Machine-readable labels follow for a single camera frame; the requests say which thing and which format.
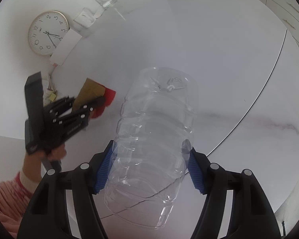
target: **clock hand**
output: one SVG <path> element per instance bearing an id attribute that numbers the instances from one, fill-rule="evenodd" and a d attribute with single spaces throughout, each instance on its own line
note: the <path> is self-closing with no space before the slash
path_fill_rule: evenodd
<path id="1" fill-rule="evenodd" d="M 52 39 L 50 38 L 49 34 L 48 34 L 48 37 L 49 37 L 49 39 L 51 40 L 53 46 L 56 48 L 56 46 L 54 45 L 54 43 L 53 43 Z"/>
<path id="2" fill-rule="evenodd" d="M 56 34 L 51 34 L 51 33 L 48 33 L 49 35 L 51 35 L 51 36 L 60 36 L 60 35 L 56 35 Z"/>
<path id="3" fill-rule="evenodd" d="M 61 37 L 57 37 L 58 35 L 56 35 L 56 36 L 54 36 L 53 34 L 48 34 L 48 35 L 51 35 L 51 36 L 53 36 L 53 37 L 56 37 L 56 38 L 58 38 L 60 41 L 61 41 L 61 39 L 63 39 L 63 38 L 61 38 Z"/>

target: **empty water bottle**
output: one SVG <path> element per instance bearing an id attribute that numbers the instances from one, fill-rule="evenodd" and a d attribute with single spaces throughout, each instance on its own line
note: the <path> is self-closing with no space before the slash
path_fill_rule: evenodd
<path id="1" fill-rule="evenodd" d="M 117 216 L 163 227 L 184 178 L 193 143 L 198 88 L 171 68 L 140 72 L 121 109 L 105 203 Z"/>

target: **brown paper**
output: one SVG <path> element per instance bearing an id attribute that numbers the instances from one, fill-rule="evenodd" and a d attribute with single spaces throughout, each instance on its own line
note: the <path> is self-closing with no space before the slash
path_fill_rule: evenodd
<path id="1" fill-rule="evenodd" d="M 86 78 L 86 81 L 81 88 L 81 91 L 75 99 L 72 107 L 72 111 L 78 110 L 83 104 L 86 104 L 97 97 L 103 96 L 105 93 L 105 87 L 97 82 Z"/>

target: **pink shirt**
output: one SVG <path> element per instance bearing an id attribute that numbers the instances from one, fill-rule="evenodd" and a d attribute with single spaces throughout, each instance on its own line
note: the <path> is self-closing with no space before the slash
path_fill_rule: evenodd
<path id="1" fill-rule="evenodd" d="M 12 181 L 0 183 L 0 222 L 14 238 L 36 186 L 22 171 Z"/>

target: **screw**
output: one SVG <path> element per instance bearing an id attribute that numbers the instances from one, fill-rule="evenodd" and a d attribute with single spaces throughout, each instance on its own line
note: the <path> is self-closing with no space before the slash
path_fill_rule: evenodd
<path id="1" fill-rule="evenodd" d="M 53 174 L 55 174 L 55 170 L 54 169 L 50 169 L 50 170 L 47 171 L 47 174 L 48 175 L 53 175 Z"/>
<path id="2" fill-rule="evenodd" d="M 210 167 L 211 167 L 211 169 L 213 169 L 213 170 L 217 170 L 217 169 L 219 168 L 219 165 L 216 164 L 216 163 L 212 163 L 212 164 L 210 164 Z"/>
<path id="3" fill-rule="evenodd" d="M 80 165 L 80 168 L 82 169 L 82 170 L 85 170 L 85 169 L 88 169 L 89 168 L 89 164 L 88 163 L 84 163 L 84 164 L 81 164 Z"/>
<path id="4" fill-rule="evenodd" d="M 244 174 L 246 174 L 247 176 L 251 176 L 253 174 L 253 172 L 249 169 L 245 169 Z"/>

